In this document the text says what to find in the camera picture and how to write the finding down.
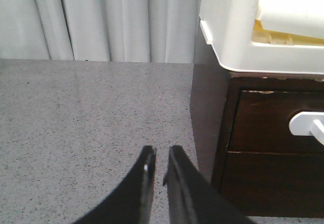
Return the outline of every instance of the black object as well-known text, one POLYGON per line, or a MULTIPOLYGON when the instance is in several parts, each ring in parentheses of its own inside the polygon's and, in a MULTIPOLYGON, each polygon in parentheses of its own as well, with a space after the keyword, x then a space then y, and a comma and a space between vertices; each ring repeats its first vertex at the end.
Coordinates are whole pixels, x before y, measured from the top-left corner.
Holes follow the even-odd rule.
POLYGON ((171 224, 253 224, 200 175, 182 147, 172 146, 168 173, 171 224))
POLYGON ((149 223, 155 156, 152 146, 144 146, 136 163, 117 188, 74 224, 149 223))

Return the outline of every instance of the speckled granite surface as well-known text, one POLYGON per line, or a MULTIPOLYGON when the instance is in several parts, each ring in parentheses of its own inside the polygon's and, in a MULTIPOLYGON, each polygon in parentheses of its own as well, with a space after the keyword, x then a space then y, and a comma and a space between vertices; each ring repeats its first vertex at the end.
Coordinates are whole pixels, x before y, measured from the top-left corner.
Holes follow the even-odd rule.
MULTIPOLYGON (((71 223, 157 147, 150 223, 169 223, 169 146, 196 164, 193 65, 0 60, 0 223, 71 223)), ((254 217, 258 223, 322 219, 254 217)))

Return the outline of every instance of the wooden drawer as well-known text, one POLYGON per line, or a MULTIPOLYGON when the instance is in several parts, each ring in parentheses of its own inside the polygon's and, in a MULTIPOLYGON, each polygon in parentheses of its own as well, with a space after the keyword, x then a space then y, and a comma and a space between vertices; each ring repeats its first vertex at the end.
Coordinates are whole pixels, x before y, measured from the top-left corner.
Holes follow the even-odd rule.
POLYGON ((300 111, 324 111, 324 93, 241 91, 228 150, 324 153, 314 137, 290 133, 289 121, 300 111))
POLYGON ((324 155, 228 153, 220 193, 246 215, 324 217, 324 155))

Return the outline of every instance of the white drawer handle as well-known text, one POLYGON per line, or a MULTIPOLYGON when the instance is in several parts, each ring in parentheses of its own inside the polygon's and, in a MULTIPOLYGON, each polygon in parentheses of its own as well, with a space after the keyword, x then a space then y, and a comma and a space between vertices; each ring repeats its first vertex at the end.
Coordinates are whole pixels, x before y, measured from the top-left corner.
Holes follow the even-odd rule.
POLYGON ((294 136, 314 136, 324 145, 324 112, 300 112, 289 122, 294 136))

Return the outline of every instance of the dark wooden cabinet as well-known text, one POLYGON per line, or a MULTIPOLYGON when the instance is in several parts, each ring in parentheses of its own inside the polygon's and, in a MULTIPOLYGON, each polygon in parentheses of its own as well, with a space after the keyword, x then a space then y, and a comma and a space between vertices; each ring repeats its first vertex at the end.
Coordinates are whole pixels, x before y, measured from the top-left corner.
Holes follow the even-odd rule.
POLYGON ((244 214, 324 217, 324 146, 289 130, 301 111, 324 112, 324 76, 236 73, 216 59, 196 60, 191 117, 199 167, 244 214), (204 70, 217 72, 215 78, 203 77, 204 70), (204 93, 215 82, 227 92, 204 93))

